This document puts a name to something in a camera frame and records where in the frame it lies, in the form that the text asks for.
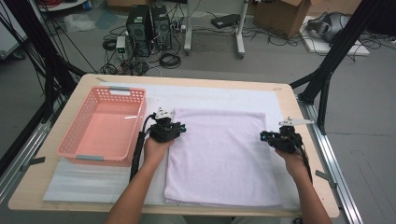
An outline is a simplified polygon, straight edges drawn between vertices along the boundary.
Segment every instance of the computer tower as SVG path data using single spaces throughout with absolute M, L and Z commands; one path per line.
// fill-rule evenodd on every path
M 148 57 L 150 55 L 149 43 L 153 39 L 149 6 L 133 5 L 126 21 L 133 55 Z
M 165 6 L 155 6 L 151 8 L 152 23 L 154 25 L 154 38 L 157 49 L 171 49 L 171 29 L 168 13 Z

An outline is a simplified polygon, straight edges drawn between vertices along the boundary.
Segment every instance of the hand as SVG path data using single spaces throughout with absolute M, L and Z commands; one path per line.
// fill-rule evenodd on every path
M 293 177 L 294 181 L 301 177 L 309 178 L 301 152 L 296 151 L 294 153 L 288 153 L 279 149 L 276 149 L 275 152 L 285 160 L 286 169 L 288 170 L 291 177 Z
M 148 164 L 157 168 L 165 156 L 166 149 L 168 149 L 174 142 L 175 140 L 167 143 L 159 143 L 153 138 L 148 138 L 144 146 L 145 161 L 143 164 Z

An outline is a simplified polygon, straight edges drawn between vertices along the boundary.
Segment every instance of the person's left hand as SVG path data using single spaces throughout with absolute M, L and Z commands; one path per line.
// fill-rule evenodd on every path
M 144 146 L 145 149 L 144 164 L 157 167 L 163 160 L 166 149 L 168 149 L 174 142 L 175 140 L 166 143 L 159 143 L 155 141 L 153 138 L 148 138 Z

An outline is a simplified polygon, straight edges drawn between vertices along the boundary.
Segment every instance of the black pole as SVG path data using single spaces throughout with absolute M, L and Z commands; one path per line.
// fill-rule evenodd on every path
M 347 56 L 349 50 L 355 45 L 361 33 L 385 1 L 362 0 L 319 68 L 314 73 L 290 84 L 295 89 L 308 83 L 305 90 L 299 94 L 299 99 L 308 105 L 312 105 L 317 95 L 321 92 L 317 125 L 322 134 L 326 134 L 324 124 L 332 74 Z

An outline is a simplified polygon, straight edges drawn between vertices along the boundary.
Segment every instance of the white cloth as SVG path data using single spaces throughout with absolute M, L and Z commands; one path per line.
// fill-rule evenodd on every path
M 263 113 L 176 109 L 176 121 L 187 131 L 169 149 L 168 202 L 281 205 Z

